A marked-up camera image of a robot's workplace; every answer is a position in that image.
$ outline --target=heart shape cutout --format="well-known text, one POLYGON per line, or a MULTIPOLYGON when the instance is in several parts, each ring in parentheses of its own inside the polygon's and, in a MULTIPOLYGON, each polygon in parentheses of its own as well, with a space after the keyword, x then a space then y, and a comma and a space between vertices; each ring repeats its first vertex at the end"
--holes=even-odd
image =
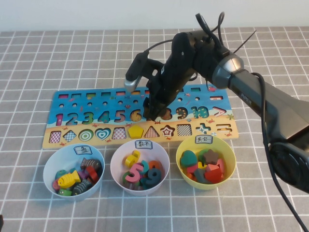
POLYGON ((109 129, 109 128, 97 129, 96 130, 96 136, 100 140, 106 139, 108 136, 110 136, 110 134, 111 134, 111 129, 109 129))

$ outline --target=wooden puzzle board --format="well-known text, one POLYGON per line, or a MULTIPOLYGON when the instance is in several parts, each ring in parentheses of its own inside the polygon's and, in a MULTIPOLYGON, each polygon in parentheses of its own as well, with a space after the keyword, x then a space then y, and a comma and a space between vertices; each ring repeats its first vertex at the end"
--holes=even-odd
POLYGON ((123 144, 132 140, 128 129, 141 127, 141 138, 155 142, 182 141, 190 135, 238 138, 225 90, 209 85, 186 85, 167 113, 155 121, 142 118, 145 87, 58 91, 54 94, 43 148, 86 143, 123 144))

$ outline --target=yellow fish piece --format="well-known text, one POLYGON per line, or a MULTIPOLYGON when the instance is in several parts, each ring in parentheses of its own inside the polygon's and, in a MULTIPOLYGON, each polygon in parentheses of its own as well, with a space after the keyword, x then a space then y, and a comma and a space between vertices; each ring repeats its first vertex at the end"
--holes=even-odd
POLYGON ((58 180, 58 185, 61 188, 66 189, 74 185, 75 182, 81 182, 76 170, 73 173, 68 173, 60 177, 58 180))

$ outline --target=red number piece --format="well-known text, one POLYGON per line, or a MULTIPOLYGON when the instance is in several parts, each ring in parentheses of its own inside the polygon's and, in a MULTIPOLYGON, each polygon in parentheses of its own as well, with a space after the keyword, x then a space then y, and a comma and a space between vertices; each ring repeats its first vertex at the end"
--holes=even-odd
POLYGON ((129 183, 137 183, 140 180, 140 172, 144 167, 135 163, 130 169, 130 175, 126 176, 126 181, 129 183))

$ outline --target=bowl label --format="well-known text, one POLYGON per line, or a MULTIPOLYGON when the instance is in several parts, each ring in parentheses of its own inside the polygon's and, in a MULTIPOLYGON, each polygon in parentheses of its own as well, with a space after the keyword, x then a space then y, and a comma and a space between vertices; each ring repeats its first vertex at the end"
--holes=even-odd
POLYGON ((152 149, 153 143, 150 140, 136 140, 135 147, 136 149, 152 149))
POLYGON ((92 151, 89 146, 76 146, 74 151, 77 155, 92 155, 92 151))
POLYGON ((212 144, 212 136, 211 135, 197 135, 195 137, 196 144, 212 144))

